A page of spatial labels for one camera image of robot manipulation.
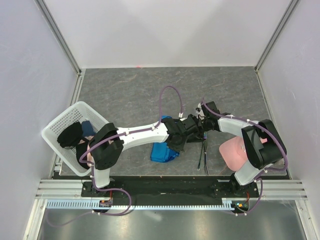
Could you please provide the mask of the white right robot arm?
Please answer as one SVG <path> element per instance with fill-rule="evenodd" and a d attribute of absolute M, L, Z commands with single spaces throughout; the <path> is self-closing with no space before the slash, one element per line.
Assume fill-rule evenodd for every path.
<path fill-rule="evenodd" d="M 229 191 L 235 197 L 247 191 L 247 185 L 269 170 L 288 168 L 287 150 L 273 122 L 250 121 L 233 115 L 198 115 L 203 131 L 216 130 L 234 135 L 219 147 L 227 167 L 234 171 Z"/>

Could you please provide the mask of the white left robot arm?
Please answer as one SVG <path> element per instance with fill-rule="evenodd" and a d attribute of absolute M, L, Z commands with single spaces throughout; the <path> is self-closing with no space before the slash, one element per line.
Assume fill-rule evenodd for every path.
<path fill-rule="evenodd" d="M 186 143 L 199 142 L 204 135 L 200 121 L 194 116 L 159 121 L 138 127 L 116 128 L 106 124 L 88 143 L 85 155 L 92 167 L 92 191 L 99 197 L 110 191 L 110 171 L 121 153 L 128 149 L 153 143 L 166 143 L 169 149 L 180 152 Z"/>

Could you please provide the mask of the blue cloth napkin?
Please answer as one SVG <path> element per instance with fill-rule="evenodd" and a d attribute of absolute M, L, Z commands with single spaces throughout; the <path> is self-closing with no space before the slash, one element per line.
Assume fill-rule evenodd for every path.
<path fill-rule="evenodd" d="M 155 163 L 168 163 L 179 156 L 180 153 L 170 149 L 166 142 L 154 142 L 150 153 L 150 160 Z"/>

